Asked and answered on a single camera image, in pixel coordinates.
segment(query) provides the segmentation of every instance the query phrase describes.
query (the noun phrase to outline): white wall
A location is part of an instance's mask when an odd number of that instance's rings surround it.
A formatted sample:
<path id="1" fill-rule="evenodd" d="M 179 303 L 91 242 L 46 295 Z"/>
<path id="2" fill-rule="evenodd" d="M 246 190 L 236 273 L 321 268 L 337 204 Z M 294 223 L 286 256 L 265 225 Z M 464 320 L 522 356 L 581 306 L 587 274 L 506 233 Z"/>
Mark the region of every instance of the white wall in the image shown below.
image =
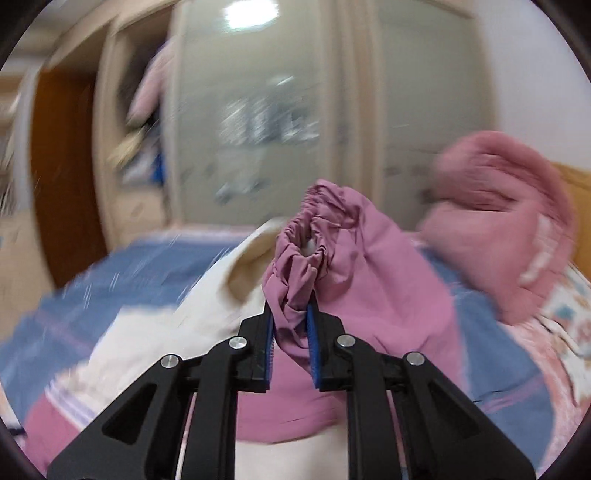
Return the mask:
<path id="1" fill-rule="evenodd" d="M 498 129 L 552 161 L 591 170 L 591 83 L 530 0 L 474 0 Z"/>
<path id="2" fill-rule="evenodd" d="M 17 211 L 33 208 L 33 185 L 31 182 L 31 126 L 37 80 L 43 61 L 31 65 L 21 82 L 21 97 L 18 101 L 17 116 L 14 121 L 14 175 Z"/>

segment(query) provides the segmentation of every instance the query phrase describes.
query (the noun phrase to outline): ceiling light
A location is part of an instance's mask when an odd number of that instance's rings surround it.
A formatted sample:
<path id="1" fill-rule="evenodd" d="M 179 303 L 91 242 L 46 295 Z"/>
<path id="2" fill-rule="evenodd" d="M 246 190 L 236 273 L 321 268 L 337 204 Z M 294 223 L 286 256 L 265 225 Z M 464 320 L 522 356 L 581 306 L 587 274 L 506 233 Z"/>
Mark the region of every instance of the ceiling light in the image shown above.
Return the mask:
<path id="1" fill-rule="evenodd" d="M 231 30 L 247 30 L 266 25 L 279 16 L 279 6 L 273 0 L 238 0 L 224 9 Z"/>

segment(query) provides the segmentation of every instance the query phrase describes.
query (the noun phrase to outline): blue bedsheet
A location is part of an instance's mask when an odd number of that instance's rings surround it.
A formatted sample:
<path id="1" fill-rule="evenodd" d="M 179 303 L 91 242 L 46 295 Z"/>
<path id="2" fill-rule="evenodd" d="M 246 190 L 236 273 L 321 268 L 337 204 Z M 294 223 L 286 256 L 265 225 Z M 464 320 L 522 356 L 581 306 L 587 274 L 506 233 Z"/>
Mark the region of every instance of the blue bedsheet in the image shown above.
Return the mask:
<path id="1" fill-rule="evenodd" d="M 423 255 L 448 285 L 465 347 L 468 396 L 537 468 L 551 440 L 554 410 L 542 372 L 498 322 L 484 293 L 425 249 Z"/>
<path id="2" fill-rule="evenodd" d="M 0 381 L 23 423 L 60 371 L 88 359 L 123 306 L 176 306 L 239 241 L 145 241 L 115 252 L 44 298 L 0 346 Z"/>

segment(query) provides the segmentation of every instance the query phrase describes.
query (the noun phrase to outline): pink clothing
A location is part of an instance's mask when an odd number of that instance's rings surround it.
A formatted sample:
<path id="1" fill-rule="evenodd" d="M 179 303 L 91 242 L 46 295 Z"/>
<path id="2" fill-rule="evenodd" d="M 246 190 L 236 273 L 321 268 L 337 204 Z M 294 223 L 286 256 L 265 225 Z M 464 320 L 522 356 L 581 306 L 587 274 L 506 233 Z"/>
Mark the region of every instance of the pink clothing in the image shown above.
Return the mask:
<path id="1" fill-rule="evenodd" d="M 271 389 L 265 395 L 238 395 L 236 438 L 287 442 L 314 435 L 345 418 L 344 399 L 315 390 L 310 374 L 276 348 Z"/>
<path id="2" fill-rule="evenodd" d="M 168 40 L 150 61 L 129 107 L 127 113 L 129 124 L 140 127 L 156 110 L 166 86 L 173 54 L 173 43 Z"/>
<path id="3" fill-rule="evenodd" d="M 315 251 L 302 254 L 309 239 Z M 263 278 L 280 348 L 309 369 L 302 321 L 312 291 L 322 311 L 377 351 L 425 353 L 463 386 L 453 300 L 396 224 L 364 196 L 320 180 L 277 238 Z M 274 368 L 273 376 L 281 375 Z"/>
<path id="4" fill-rule="evenodd" d="M 80 433 L 43 394 L 24 424 L 27 440 L 22 451 L 43 474 L 53 459 Z"/>
<path id="5" fill-rule="evenodd" d="M 500 132 L 460 139 L 436 161 L 443 200 L 420 226 L 445 262 L 497 303 L 504 323 L 532 316 L 573 250 L 577 222 L 560 174 Z"/>

